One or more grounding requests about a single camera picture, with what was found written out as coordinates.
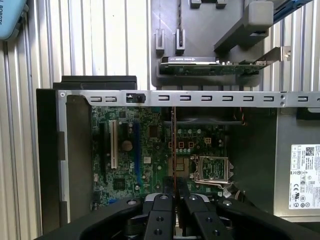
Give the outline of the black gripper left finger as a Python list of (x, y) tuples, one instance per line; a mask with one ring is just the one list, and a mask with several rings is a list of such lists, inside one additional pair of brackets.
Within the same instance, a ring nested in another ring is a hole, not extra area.
[(123, 198), (40, 236), (41, 240), (171, 240), (174, 237), (174, 180), (163, 192)]

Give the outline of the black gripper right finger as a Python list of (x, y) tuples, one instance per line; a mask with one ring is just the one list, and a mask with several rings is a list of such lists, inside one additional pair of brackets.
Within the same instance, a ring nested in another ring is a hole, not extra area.
[(185, 181), (177, 183), (179, 213), (185, 234), (202, 240), (318, 240), (320, 234), (255, 206), (229, 199), (190, 193)]

